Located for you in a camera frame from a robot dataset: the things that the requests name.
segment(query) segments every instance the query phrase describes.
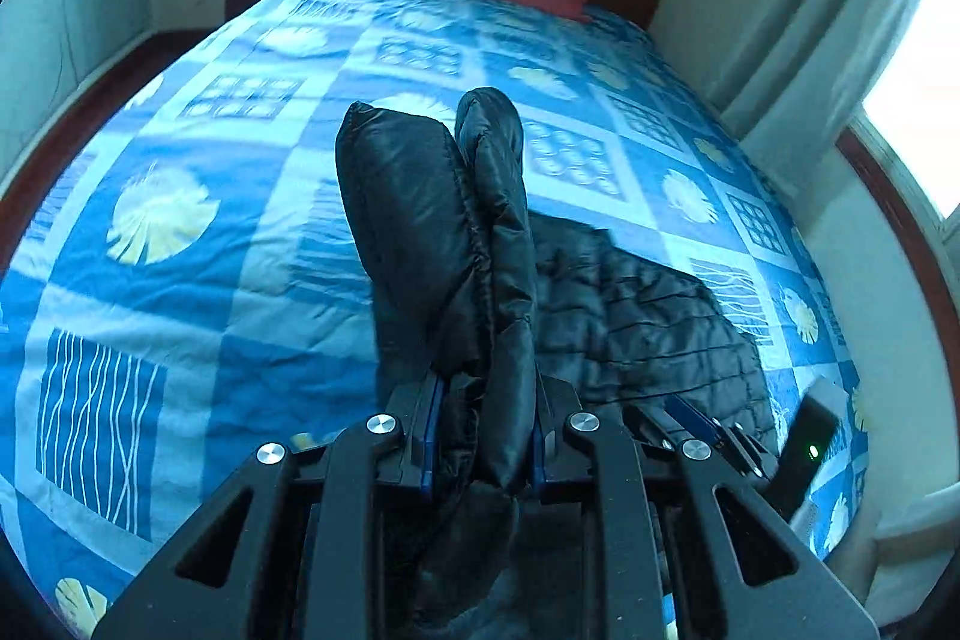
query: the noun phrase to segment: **quilted jacket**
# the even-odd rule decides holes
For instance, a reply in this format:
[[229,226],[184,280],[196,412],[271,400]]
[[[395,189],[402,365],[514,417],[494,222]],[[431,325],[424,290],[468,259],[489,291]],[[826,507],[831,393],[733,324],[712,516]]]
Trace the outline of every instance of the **quilted jacket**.
[[[661,413],[678,393],[776,452],[757,348],[695,277],[618,249],[610,235],[531,214],[523,130],[506,95],[464,95],[454,133],[355,103],[337,138],[344,210],[373,281],[386,401],[432,367],[440,503],[388,522],[391,625],[417,637],[575,635],[579,510],[525,498],[536,373],[584,408]],[[665,566],[661,562],[661,571]]]

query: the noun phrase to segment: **white curtain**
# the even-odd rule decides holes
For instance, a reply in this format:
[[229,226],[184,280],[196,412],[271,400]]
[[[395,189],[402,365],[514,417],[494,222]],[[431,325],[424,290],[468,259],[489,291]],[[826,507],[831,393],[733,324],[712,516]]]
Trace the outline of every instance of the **white curtain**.
[[770,0],[707,99],[787,199],[880,76],[920,0]]

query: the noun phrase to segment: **silver bolt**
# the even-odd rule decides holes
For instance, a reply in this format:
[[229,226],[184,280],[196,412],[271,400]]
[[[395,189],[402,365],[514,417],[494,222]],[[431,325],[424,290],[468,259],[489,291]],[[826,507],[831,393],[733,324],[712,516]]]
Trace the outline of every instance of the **silver bolt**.
[[268,442],[266,445],[261,445],[260,450],[256,452],[256,461],[261,464],[275,464],[277,461],[282,461],[286,455],[286,449],[280,443]]
[[367,421],[367,431],[373,434],[390,434],[397,427],[397,418],[387,413],[378,413]]
[[593,413],[573,413],[570,426],[578,432],[596,432],[600,428],[600,419]]
[[701,439],[688,439],[683,444],[683,456],[692,458],[693,461],[707,461],[710,453],[710,446]]

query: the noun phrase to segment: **bright window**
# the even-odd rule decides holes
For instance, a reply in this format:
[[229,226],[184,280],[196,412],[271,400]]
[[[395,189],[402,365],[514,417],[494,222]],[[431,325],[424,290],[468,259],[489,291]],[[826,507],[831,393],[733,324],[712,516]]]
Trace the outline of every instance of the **bright window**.
[[960,206],[960,0],[921,0],[863,101],[942,218]]

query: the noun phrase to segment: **bed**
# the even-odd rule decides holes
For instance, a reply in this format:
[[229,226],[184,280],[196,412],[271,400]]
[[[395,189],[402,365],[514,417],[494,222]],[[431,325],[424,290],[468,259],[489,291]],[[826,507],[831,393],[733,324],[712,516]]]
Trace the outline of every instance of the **bed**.
[[0,523],[78,633],[258,445],[375,411],[335,135],[354,100],[452,124],[481,85],[520,110],[533,210],[692,272],[755,338],[781,441],[816,378],[851,394],[811,491],[808,542],[832,550],[868,452],[823,279],[636,25],[657,0],[592,1],[574,23],[498,0],[265,0],[80,151],[0,287]]

